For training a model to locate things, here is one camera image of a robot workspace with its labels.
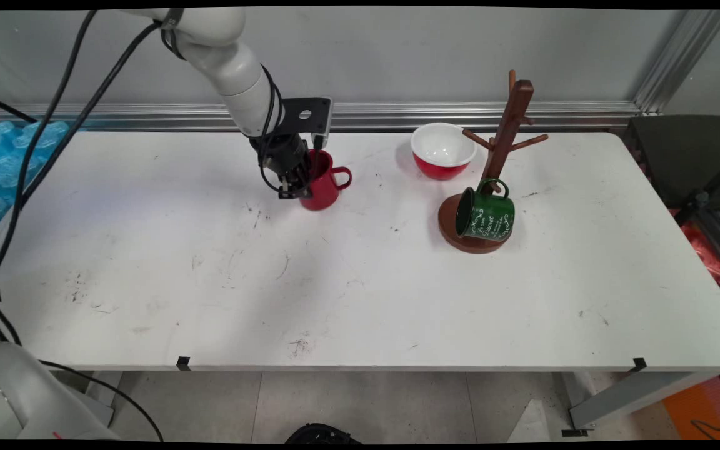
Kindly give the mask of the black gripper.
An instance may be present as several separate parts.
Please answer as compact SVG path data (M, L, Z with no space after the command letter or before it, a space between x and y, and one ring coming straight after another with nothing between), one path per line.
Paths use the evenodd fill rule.
M278 199L298 199L308 191L318 175L318 153L309 153L300 134L275 134L252 137L251 146L257 152L261 177L270 186L265 170L277 174L281 183Z

